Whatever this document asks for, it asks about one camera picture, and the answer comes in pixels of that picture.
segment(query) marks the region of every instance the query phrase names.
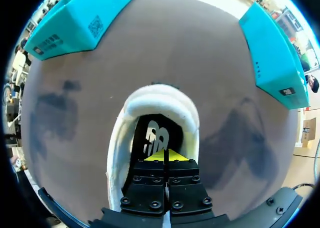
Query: black cable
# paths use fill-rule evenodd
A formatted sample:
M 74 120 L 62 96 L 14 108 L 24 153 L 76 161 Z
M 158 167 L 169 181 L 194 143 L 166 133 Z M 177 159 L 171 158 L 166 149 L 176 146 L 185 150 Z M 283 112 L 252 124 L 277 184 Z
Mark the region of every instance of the black cable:
M 302 184 L 296 185 L 296 186 L 293 187 L 292 189 L 293 189 L 293 190 L 296 190 L 296 189 L 299 189 L 299 188 L 304 187 L 304 186 L 309 186 L 309 187 L 311 187 L 312 189 L 314 189 L 314 188 L 316 187 L 314 184 L 302 183 Z
M 305 158 L 312 158 L 315 159 L 315 156 L 307 156 L 307 155 L 299 155 L 299 154 L 293 154 L 293 156 L 299 156 L 299 157 L 305 157 Z

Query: white shoe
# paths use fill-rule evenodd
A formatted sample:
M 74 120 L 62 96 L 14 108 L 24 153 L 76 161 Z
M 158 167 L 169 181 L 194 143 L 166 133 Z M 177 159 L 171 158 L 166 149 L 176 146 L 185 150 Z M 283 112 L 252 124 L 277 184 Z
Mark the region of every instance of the white shoe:
M 167 148 L 198 162 L 197 108 L 187 95 L 172 86 L 142 87 L 125 101 L 110 138 L 106 166 L 110 209 L 121 211 L 122 188 L 130 162 Z

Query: teal foam block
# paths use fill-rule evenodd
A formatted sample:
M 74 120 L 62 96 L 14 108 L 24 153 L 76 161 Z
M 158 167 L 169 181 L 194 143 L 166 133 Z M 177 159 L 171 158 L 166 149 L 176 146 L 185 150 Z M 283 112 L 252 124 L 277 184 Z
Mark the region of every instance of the teal foam block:
M 288 109 L 309 106 L 307 82 L 288 37 L 262 7 L 254 3 L 239 20 L 247 40 L 255 84 Z
M 40 60 L 93 50 L 131 0 L 60 0 L 43 18 L 24 49 Z

